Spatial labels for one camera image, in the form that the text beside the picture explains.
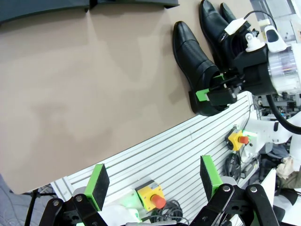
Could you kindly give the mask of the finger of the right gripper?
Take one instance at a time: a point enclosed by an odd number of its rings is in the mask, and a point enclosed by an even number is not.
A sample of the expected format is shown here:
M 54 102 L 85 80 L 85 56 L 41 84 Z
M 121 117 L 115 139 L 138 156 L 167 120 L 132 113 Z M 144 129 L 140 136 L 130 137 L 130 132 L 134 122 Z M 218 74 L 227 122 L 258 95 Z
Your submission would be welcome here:
M 229 105 L 237 101 L 237 88 L 204 89 L 196 92 L 198 101 L 207 101 L 212 106 Z
M 237 80 L 237 76 L 231 73 L 221 73 L 213 77 L 213 83 L 230 83 Z

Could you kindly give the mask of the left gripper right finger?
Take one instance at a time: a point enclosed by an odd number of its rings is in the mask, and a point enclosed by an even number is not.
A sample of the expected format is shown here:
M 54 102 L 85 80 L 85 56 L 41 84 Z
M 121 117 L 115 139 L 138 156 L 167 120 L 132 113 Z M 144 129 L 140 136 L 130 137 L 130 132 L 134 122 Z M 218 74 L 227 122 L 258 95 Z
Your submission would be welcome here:
M 245 226 L 278 226 L 272 205 L 260 184 L 241 189 L 223 183 L 209 155 L 200 157 L 200 177 L 208 203 L 196 215 L 193 226 L 221 225 L 227 216 L 237 215 Z

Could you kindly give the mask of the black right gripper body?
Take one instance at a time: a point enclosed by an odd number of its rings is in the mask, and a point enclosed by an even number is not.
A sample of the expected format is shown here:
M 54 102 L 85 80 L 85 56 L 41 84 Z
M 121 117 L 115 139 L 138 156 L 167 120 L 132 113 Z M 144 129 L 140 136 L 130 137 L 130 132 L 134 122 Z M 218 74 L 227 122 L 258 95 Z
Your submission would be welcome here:
M 244 51 L 233 60 L 233 65 L 243 81 L 243 91 L 249 91 L 255 96 L 276 93 L 268 70 L 268 51 L 265 45 L 252 52 Z

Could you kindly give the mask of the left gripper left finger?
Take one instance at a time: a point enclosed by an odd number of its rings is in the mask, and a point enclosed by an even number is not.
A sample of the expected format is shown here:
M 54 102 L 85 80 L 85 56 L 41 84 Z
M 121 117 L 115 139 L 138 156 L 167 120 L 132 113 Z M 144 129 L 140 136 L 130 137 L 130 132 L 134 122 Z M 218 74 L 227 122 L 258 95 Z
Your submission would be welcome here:
M 110 180 L 104 164 L 97 164 L 83 193 L 67 201 L 53 198 L 43 213 L 45 226 L 107 225 L 99 212 L 103 209 Z

